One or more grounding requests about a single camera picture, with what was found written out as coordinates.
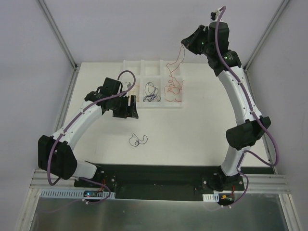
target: gray wall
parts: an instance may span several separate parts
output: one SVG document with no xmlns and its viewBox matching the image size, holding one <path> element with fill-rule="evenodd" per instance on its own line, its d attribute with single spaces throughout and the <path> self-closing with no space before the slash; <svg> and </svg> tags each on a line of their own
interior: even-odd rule
<svg viewBox="0 0 308 231">
<path fill-rule="evenodd" d="M 175 60 L 180 41 L 227 5 L 230 48 L 247 59 L 282 0 L 46 0 L 76 62 Z M 204 63 L 187 52 L 185 62 Z"/>
<path fill-rule="evenodd" d="M 0 3 L 0 230 L 14 230 L 72 69 L 35 0 Z"/>
<path fill-rule="evenodd" d="M 248 71 L 257 104 L 270 116 L 304 230 L 308 230 L 308 1 L 293 0 Z"/>
</svg>

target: tangled wire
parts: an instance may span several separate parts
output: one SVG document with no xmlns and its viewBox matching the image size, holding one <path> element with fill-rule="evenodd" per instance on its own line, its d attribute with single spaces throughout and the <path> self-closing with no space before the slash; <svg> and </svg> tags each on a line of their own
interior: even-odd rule
<svg viewBox="0 0 308 231">
<path fill-rule="evenodd" d="M 135 133 L 132 134 L 131 138 L 128 140 L 129 144 L 133 147 L 139 146 L 139 144 L 145 144 L 148 141 L 148 137 L 146 135 L 143 136 L 143 140 L 140 140 Z"/>
<path fill-rule="evenodd" d="M 145 97 L 144 102 L 160 102 L 160 95 L 158 95 L 158 88 L 152 82 L 148 82 L 144 87 Z"/>
</svg>

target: white plastic tray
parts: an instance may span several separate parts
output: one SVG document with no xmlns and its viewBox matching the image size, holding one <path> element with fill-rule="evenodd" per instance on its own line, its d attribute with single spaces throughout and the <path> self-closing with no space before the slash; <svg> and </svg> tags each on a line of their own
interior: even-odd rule
<svg viewBox="0 0 308 231">
<path fill-rule="evenodd" d="M 136 95 L 137 107 L 183 107 L 185 81 L 181 65 L 172 73 L 167 68 L 171 61 L 123 61 L 123 70 L 130 70 L 136 76 L 134 88 L 128 95 Z M 179 63 L 168 65 L 173 71 Z M 132 83 L 130 74 L 121 78 L 124 90 Z"/>
</svg>

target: metal panel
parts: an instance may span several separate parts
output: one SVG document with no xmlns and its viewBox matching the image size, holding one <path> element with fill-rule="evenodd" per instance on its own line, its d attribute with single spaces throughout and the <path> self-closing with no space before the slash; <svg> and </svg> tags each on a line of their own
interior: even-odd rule
<svg viewBox="0 0 308 231">
<path fill-rule="evenodd" d="M 40 198 L 38 205 L 52 210 L 71 201 Z M 249 194 L 232 209 L 205 202 L 107 200 L 73 203 L 55 213 L 38 213 L 38 218 L 37 231 L 288 230 L 278 195 L 267 194 Z"/>
</svg>

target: black cable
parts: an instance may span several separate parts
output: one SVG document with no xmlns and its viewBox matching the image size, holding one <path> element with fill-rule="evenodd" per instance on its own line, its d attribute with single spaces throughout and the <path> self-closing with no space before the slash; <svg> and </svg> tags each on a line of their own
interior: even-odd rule
<svg viewBox="0 0 308 231">
<path fill-rule="evenodd" d="M 134 143 L 132 143 L 132 142 L 131 142 L 131 139 L 133 139 L 134 136 L 135 136 L 137 139 L 135 140 Z M 146 135 L 144 135 L 142 138 L 143 138 L 143 139 L 140 140 L 140 139 L 138 138 L 138 136 L 136 136 L 136 134 L 133 133 L 132 136 L 130 137 L 130 139 L 129 139 L 128 141 L 129 141 L 129 144 L 130 144 L 131 146 L 137 147 L 137 146 L 139 146 L 139 144 L 146 144 L 146 143 L 147 143 L 148 137 L 147 137 Z"/>
<path fill-rule="evenodd" d="M 143 98 L 144 102 L 152 102 L 152 101 L 156 101 L 156 102 L 160 102 L 160 96 L 158 95 L 158 88 L 154 86 L 154 84 L 152 82 L 148 82 L 145 87 L 144 87 L 144 92 L 146 94 L 146 96 Z"/>
</svg>

